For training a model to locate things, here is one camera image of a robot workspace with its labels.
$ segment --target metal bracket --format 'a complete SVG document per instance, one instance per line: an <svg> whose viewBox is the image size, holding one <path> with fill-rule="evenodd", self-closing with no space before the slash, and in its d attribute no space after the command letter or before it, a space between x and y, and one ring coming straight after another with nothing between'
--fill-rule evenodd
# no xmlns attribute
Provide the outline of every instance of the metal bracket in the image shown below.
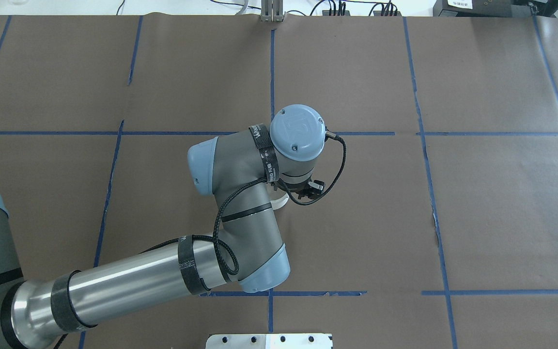
<svg viewBox="0 0 558 349"><path fill-rule="evenodd" d="M333 335L327 333L262 333L212 335L206 349L332 349Z"/></svg>
<svg viewBox="0 0 558 349"><path fill-rule="evenodd" d="M262 0L262 22L283 22L283 0Z"/></svg>

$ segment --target black cable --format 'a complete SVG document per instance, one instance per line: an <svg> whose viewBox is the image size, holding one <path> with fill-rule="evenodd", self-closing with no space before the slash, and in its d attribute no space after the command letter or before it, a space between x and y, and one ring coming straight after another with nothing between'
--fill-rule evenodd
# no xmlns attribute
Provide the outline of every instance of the black cable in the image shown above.
<svg viewBox="0 0 558 349"><path fill-rule="evenodd" d="M288 197L290 197L290 200L292 200L297 205L308 206L308 205L314 204L317 201L319 201L320 199L322 199L326 194L328 194L328 192L330 192L330 190L333 188L333 186L335 186L335 183L337 183L337 179L339 179L339 176L341 176L341 173L343 172L343 167L346 165L346 151L347 151L346 141L344 141L343 138L339 137L338 135L334 135L334 137L329 137L329 138L333 139L334 141L338 141L338 142L341 143L341 145L343 146L343 157L341 159L341 167L339 168L339 171L337 172L337 176L335 176L335 179L333 179L333 182L330 183L330 186L328 186L327 190L325 190L322 194L320 194L320 196L316 197L316 199L313 199L312 201L307 201L306 203L304 203L302 201L298 201L296 199L296 197L294 197L292 195L292 193L288 189L288 186L286 186L283 179L279 179L279 185L283 186L282 189L285 190L285 192L288 193Z"/></svg>
<svg viewBox="0 0 558 349"><path fill-rule="evenodd" d="M252 181L252 182L247 183L246 185L243 185L242 187L239 188L239 190L236 190L230 196L228 196L227 199L225 199L225 201L221 204L221 206L219 207L219 210L217 212L217 218L215 219L215 227L213 228L211 237L209 237L209 236L192 236L193 240L203 240L203 241L208 241L208 242L213 243L213 245L215 246L215 254L217 255L217 261L219 262L219 265L220 265L221 269L225 270L227 274L230 274L230 275L238 274L238 272L240 270L240 267L238 265L238 259L236 258L234 250L232 250L231 247L227 243L225 243L225 241L219 239L219 225L221 224L221 217L223 217L223 212L225 211L225 208L228 207L228 204L232 200L234 200L234 198L236 196L238 196L240 193L244 192L248 188L251 188L252 186L258 185L260 183L266 183L266 177L256 179L255 181ZM153 251L153 250L156 250L158 248L165 247L167 245L171 245L172 243L177 243L178 241L179 241L179 238L173 238L171 240L167 240L165 242L162 242L158 245L152 246L152 247L148 248L147 250L145 250L141 253L144 254L145 252ZM221 256L221 251L219 250L219 247L223 247L226 250L226 252L228 252L232 262L234 263L234 269L231 269L230 266L228 265L228 263L224 260L223 256Z"/></svg>
<svg viewBox="0 0 558 349"><path fill-rule="evenodd" d="M217 1L217 0L210 0L210 2L214 2L215 4L221 4L221 5L234 5L234 6L242 7L242 4L235 4L234 2L221 2L221 1ZM247 6L247 7L249 9L261 10L261 8L255 7L255 6Z"/></svg>
<svg viewBox="0 0 558 349"><path fill-rule="evenodd" d="M213 237L213 243L215 244L215 254L217 254L217 261L219 262L219 266L222 267L222 269L224 269L227 274L236 275L236 274L238 274L238 271L239 271L240 268L239 268L239 265L238 265L238 260L236 259L236 256L231 249L228 250L228 254L230 254L230 257L232 258L232 261L234 262L234 269L230 268L228 263L221 256L221 252L219 251L219 244L220 244L219 243L219 225L221 224L221 217L223 217L223 212L225 211L225 208L228 207L228 204L236 196L238 196L240 193L244 192L248 188L251 188L252 186L258 185L260 183L266 183L266 177L262 177L260 179L256 179L255 181L251 181L251 182L247 183L246 185L243 185L241 188L239 188L239 190L236 190L235 192L233 192L221 204L221 206L219 207L219 212L217 212L217 218L215 219L215 227L213 228L213 231L212 231L212 237Z"/></svg>
<svg viewBox="0 0 558 349"><path fill-rule="evenodd" d="M372 13L374 13L374 9L376 8L376 6L381 5L383 7L382 11L385 11L385 4L382 2L377 2L374 6L372 6L372 9L370 9L370 13L367 15L368 17L372 15Z"/></svg>
<svg viewBox="0 0 558 349"><path fill-rule="evenodd" d="M300 14L302 14L303 16L306 16L306 14L302 13L302 12L299 11L299 10L289 10L289 11L287 11L286 13L300 13Z"/></svg>
<svg viewBox="0 0 558 349"><path fill-rule="evenodd" d="M124 6L124 2L126 2L126 0L122 0L122 4L120 4L120 7L118 7L118 10L115 11L116 16L120 13L120 9L122 8L122 6Z"/></svg>
<svg viewBox="0 0 558 349"><path fill-rule="evenodd" d="M319 2L316 4L316 6L314 6L314 8L311 9L311 13L310 16L314 15L314 12L316 11L316 7L320 6L320 4L322 4L323 2L328 1L328 10L330 11L331 7L330 7L330 2L333 2L333 4L335 4L335 0L319 0Z"/></svg>
<svg viewBox="0 0 558 349"><path fill-rule="evenodd" d="M62 335L60 337L60 340L58 340L57 343L55 343L55 346L53 347L53 349L59 349L60 345L62 345L62 343L64 342L64 340L66 339L67 336L68 336L68 333Z"/></svg>

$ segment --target black device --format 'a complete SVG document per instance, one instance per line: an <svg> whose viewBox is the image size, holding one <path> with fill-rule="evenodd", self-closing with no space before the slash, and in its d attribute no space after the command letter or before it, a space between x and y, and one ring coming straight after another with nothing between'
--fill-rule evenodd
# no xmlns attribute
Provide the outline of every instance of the black device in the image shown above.
<svg viewBox="0 0 558 349"><path fill-rule="evenodd" d="M558 0L436 0L434 17L551 17Z"/></svg>

